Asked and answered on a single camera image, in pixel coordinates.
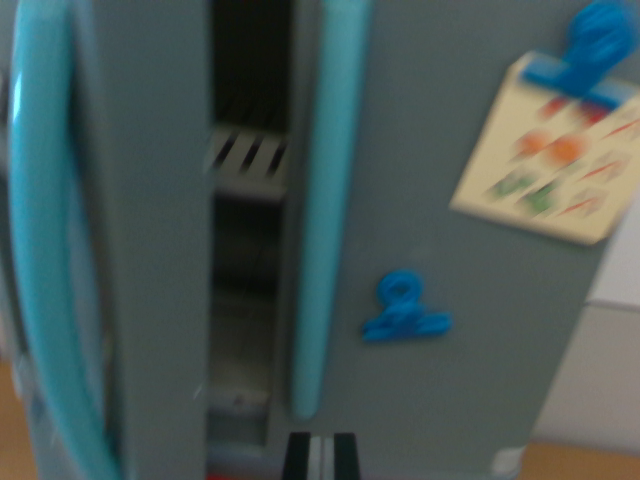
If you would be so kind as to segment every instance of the gray refrigerator door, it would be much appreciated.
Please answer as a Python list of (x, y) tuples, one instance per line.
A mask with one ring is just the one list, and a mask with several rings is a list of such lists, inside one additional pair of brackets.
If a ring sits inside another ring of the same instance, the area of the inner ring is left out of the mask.
[[(291, 420), (283, 319), (273, 455), (292, 430), (346, 431), (365, 477), (478, 478), (527, 443), (604, 242), (576, 246), (448, 204), (507, 67), (533, 49), (561, 55), (587, 3), (376, 2), (324, 397), (312, 421)], [(615, 75), (640, 80), (640, 58)], [(423, 275), (423, 300), (454, 327), (365, 345), (377, 282), (400, 268)]]
[(205, 475), (209, 198), (206, 2), (75, 1), (109, 424), (123, 479)]

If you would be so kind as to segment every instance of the blue clip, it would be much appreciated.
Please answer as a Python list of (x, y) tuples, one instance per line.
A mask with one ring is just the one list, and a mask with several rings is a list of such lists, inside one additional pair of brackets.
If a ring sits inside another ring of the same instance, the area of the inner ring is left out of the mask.
[(422, 280), (409, 270), (397, 270), (384, 277), (376, 293), (385, 309), (362, 327), (364, 341), (383, 342), (448, 332), (451, 314), (427, 313), (426, 307), (419, 303), (422, 290)]
[(634, 91), (603, 80), (609, 70), (635, 50), (635, 27), (631, 8), (624, 2), (595, 1), (571, 21), (569, 49), (564, 58), (537, 57), (524, 69), (522, 77), (615, 110)]

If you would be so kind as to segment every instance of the wooden floor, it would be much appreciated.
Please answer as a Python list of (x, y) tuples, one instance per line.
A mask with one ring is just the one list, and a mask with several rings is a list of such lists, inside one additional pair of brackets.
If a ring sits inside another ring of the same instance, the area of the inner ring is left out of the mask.
[[(583, 448), (531, 444), (518, 480), (636, 480), (640, 458)], [(0, 364), (0, 480), (37, 480), (27, 424), (11, 384), (11, 369)]]
[(0, 364), (0, 480), (37, 480), (27, 421), (11, 383), (11, 367)]

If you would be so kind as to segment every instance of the toy refrigerator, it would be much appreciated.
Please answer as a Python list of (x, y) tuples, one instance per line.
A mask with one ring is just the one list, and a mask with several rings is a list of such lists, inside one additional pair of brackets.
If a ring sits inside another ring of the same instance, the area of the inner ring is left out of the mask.
[[(586, 4), (18, 2), (3, 317), (40, 478), (275, 478), (298, 431), (355, 433), (366, 478), (513, 475), (605, 242), (449, 202)], [(396, 271), (446, 333), (363, 340)]]

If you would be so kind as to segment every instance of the refrigerator handle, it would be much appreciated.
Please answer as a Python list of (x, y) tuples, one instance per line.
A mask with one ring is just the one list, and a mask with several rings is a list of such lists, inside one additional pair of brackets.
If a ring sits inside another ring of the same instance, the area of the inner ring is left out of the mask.
[(313, 417), (320, 405), (372, 3), (321, 2), (291, 390), (293, 413), (301, 419)]
[(118, 480), (89, 396), (74, 322), (67, 239), (74, 188), (69, 129), (71, 12), (66, 0), (21, 0), (15, 25), (9, 203), (20, 306), (53, 424), (87, 480)]

